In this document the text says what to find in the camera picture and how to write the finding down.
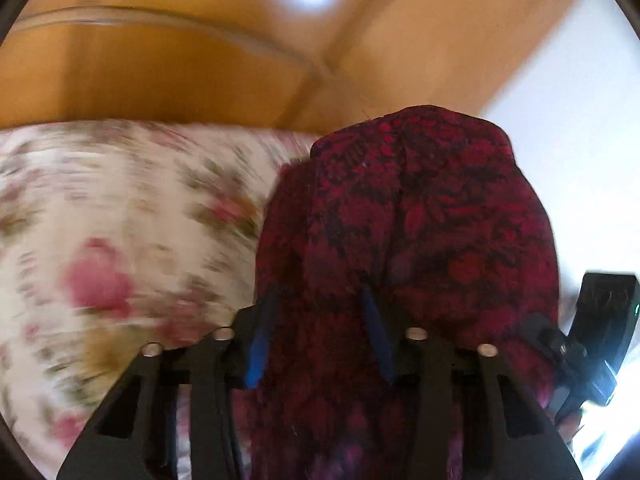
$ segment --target white wall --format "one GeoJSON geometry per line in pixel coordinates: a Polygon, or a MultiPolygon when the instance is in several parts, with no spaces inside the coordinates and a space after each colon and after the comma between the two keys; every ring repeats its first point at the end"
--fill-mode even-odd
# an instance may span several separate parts
{"type": "Polygon", "coordinates": [[[545,206],[564,297],[585,270],[640,276],[640,41],[614,0],[578,0],[484,110],[545,206]]]}

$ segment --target white surface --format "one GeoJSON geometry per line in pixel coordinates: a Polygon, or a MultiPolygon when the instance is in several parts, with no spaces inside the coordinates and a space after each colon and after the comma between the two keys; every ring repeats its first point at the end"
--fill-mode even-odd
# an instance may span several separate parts
{"type": "MultiPolygon", "coordinates": [[[[615,1],[578,0],[483,117],[511,137],[551,219],[566,327],[586,270],[640,276],[640,42],[615,1]]],[[[618,383],[574,439],[585,480],[640,430],[640,348],[618,383]],[[581,458],[599,438],[598,452],[581,458]]]]}

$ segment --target floral pattern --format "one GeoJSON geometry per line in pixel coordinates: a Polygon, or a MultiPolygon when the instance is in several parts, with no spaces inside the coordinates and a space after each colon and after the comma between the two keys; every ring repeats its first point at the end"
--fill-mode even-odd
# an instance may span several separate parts
{"type": "Polygon", "coordinates": [[[313,140],[132,121],[0,132],[0,413],[47,478],[145,342],[191,344],[253,303],[264,205],[313,140]]]}

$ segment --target dark red cloth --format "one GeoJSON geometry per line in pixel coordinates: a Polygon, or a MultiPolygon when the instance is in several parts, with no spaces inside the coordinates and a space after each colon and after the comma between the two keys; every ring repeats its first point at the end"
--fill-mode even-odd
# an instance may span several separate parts
{"type": "MultiPolygon", "coordinates": [[[[544,403],[552,373],[521,343],[557,320],[548,217],[509,139],[487,121],[412,107],[318,140],[267,209],[257,292],[282,286],[268,369],[246,400],[253,480],[398,478],[415,398],[380,377],[364,280],[457,346],[495,344],[544,403]]],[[[460,476],[452,436],[450,477],[460,476]]]]}

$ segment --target silver screw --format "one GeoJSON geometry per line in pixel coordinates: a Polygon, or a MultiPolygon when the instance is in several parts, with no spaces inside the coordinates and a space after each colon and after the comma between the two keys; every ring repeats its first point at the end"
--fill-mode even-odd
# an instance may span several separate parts
{"type": "Polygon", "coordinates": [[[428,338],[427,331],[419,326],[412,326],[407,328],[404,332],[404,336],[411,341],[424,341],[428,338]]]}
{"type": "Polygon", "coordinates": [[[142,355],[144,357],[156,357],[162,353],[162,350],[160,343],[147,343],[142,347],[142,355]]]}
{"type": "Polygon", "coordinates": [[[219,328],[213,333],[213,339],[216,341],[229,341],[233,339],[236,334],[233,329],[229,327],[219,328]]]}
{"type": "Polygon", "coordinates": [[[498,355],[498,349],[489,343],[483,343],[478,347],[478,353],[482,357],[496,357],[498,355]]]}

